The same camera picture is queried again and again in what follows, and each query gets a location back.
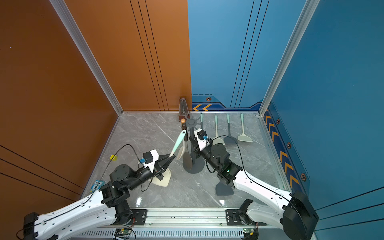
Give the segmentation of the cream slotted turner mint handle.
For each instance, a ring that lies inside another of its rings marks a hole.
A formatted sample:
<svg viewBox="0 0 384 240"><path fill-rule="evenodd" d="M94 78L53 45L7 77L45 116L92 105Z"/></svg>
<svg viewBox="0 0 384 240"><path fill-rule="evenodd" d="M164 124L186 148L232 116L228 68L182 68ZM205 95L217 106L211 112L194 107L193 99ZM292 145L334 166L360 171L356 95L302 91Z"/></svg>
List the cream slotted turner mint handle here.
<svg viewBox="0 0 384 240"><path fill-rule="evenodd" d="M171 150L171 153L168 157L159 157L158 160L155 162L154 165L154 173L155 176L153 177L152 183L154 185L160 186L160 187L167 187L169 185L170 179L171 179L171 171L169 170L170 164L173 162L173 160L176 158L175 152L180 146L180 144L184 141L184 138L186 136L187 131L182 130Z"/></svg>

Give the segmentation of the grey kitchen utensil rack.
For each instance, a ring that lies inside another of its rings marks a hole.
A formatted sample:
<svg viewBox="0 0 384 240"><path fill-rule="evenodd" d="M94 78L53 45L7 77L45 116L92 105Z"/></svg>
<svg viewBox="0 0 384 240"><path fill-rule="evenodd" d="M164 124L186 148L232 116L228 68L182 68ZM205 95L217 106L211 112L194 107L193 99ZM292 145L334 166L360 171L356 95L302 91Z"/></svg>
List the grey kitchen utensil rack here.
<svg viewBox="0 0 384 240"><path fill-rule="evenodd" d="M186 151L183 153L183 167L186 170L186 172L190 174L197 174L201 172L205 165L205 160L201 156L200 153L198 153L198 143L197 140L192 140L195 135L194 131L198 128L196 125L198 124L198 120L193 119L192 117L190 119L186 120L186 126L189 129L189 140L191 147L187 148Z"/></svg>

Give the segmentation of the grey turner mint handle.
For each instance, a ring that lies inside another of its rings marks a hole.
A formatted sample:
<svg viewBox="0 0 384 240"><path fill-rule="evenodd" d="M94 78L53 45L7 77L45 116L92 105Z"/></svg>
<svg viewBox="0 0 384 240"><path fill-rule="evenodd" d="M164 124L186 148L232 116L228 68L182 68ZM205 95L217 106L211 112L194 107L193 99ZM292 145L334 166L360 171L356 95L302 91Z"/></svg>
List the grey turner mint handle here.
<svg viewBox="0 0 384 240"><path fill-rule="evenodd" d="M238 140L234 138L231 134L230 114L227 114L227 124L228 124L228 134L226 137L224 137L224 141L226 144L237 144Z"/></svg>

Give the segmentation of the cream spatula mint handle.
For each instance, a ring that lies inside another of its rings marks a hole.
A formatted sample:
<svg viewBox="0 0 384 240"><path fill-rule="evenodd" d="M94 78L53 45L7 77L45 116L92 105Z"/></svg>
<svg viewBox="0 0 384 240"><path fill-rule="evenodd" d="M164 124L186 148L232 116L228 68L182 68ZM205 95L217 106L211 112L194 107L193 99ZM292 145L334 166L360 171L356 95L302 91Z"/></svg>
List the cream spatula mint handle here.
<svg viewBox="0 0 384 240"><path fill-rule="evenodd" d="M244 114L243 113L241 113L241 124L242 124L242 133L238 136L238 141L246 142L246 143L252 143L253 140L251 139L251 137L249 137L245 134L245 122L244 122Z"/></svg>

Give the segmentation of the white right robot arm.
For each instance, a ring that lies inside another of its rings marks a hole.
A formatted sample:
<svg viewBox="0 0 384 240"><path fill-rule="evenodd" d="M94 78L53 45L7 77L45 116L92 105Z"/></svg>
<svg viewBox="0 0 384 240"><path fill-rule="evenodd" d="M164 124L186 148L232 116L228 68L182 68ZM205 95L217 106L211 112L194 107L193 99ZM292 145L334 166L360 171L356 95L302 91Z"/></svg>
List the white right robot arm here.
<svg viewBox="0 0 384 240"><path fill-rule="evenodd" d="M312 238L319 216L307 195L301 191L291 193L281 190L255 178L230 160L230 154L223 144L193 138L190 141L193 151L204 158L222 183L246 192L270 207L263 211L255 202L244 201L240 208L244 223L266 223L282 229L292 240Z"/></svg>

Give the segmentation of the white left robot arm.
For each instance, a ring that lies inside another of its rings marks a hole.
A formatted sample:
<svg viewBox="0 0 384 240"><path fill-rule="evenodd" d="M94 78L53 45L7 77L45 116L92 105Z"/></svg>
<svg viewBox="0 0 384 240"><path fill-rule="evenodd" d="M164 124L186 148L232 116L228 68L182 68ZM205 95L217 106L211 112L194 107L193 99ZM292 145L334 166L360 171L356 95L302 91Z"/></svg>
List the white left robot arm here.
<svg viewBox="0 0 384 240"><path fill-rule="evenodd" d="M24 219L24 240L68 240L107 225L128 223L132 216L130 191L156 177L161 179L175 156L160 155L138 170L126 164L110 173L110 181L89 196L48 214L35 212Z"/></svg>

